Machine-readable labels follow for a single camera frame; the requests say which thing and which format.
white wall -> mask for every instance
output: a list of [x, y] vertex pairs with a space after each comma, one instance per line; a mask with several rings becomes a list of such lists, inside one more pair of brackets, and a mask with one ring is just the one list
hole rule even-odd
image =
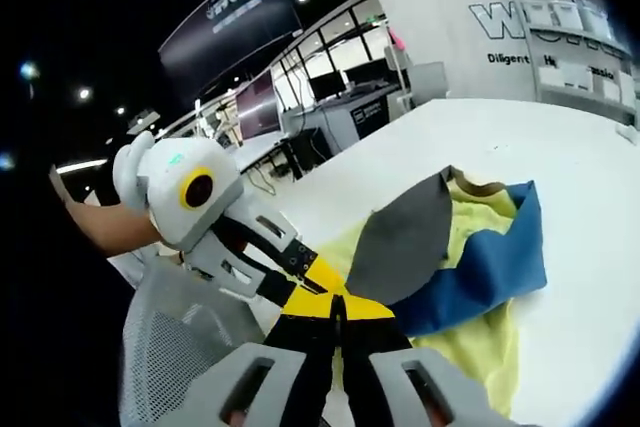
[[[529, 56], [517, 18], [507, 18], [511, 31], [503, 30], [498, 19], [509, 12], [511, 0], [379, 1], [415, 64], [444, 61], [452, 97], [535, 98], [532, 64], [507, 66], [489, 63], [487, 57], [489, 53]], [[503, 38], [490, 38], [472, 8], [485, 12], [489, 23], [498, 21], [494, 27]]]

shelf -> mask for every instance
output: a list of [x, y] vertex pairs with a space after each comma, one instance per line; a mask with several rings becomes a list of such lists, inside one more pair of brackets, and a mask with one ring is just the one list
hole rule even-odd
[[527, 24], [527, 26], [529, 27], [529, 30], [535, 31], [535, 32], [555, 32], [558, 34], [574, 35], [576, 37], [582, 37], [583, 39], [593, 40], [595, 42], [599, 42], [601, 44], [607, 45], [612, 49], [618, 50], [623, 54], [625, 54], [626, 56], [631, 57], [631, 51], [627, 49], [624, 45], [616, 42], [615, 40], [597, 36], [591, 32], [587, 32], [586, 30], [568, 29], [566, 27], [560, 27], [557, 25]]
[[540, 96], [541, 102], [571, 107], [584, 112], [601, 115], [625, 125], [633, 124], [635, 119], [635, 111], [632, 107], [628, 107], [615, 100], [605, 99], [593, 92], [574, 89], [572, 87], [540, 84]]

ceiling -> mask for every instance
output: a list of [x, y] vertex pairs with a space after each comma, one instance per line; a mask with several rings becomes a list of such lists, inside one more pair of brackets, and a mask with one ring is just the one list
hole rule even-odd
[[[49, 130], [59, 165], [103, 156], [107, 140], [123, 135], [145, 109], [161, 115], [156, 129], [184, 113], [156, 52], [203, 0], [11, 1], [19, 21], [15, 37], [23, 41], [18, 59], [34, 61], [40, 71], [35, 89], [52, 113]], [[344, 1], [310, 0], [296, 10], [307, 27]], [[229, 72], [220, 79], [220, 91], [233, 87], [236, 77], [241, 82], [266, 67], [290, 41]], [[78, 99], [82, 87], [92, 92], [85, 101]], [[118, 115], [121, 106], [125, 112]]]

white table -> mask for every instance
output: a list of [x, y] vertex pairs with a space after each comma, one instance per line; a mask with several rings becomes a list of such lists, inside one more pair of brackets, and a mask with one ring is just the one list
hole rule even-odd
[[245, 140], [242, 147], [229, 148], [227, 151], [238, 166], [238, 170], [242, 172], [260, 157], [271, 152], [274, 146], [285, 137], [284, 132], [270, 132]]
[[640, 148], [614, 122], [537, 103], [436, 100], [274, 202], [317, 247], [450, 164], [475, 180], [536, 182], [549, 283], [516, 305], [512, 417], [574, 425], [615, 377], [639, 327]]

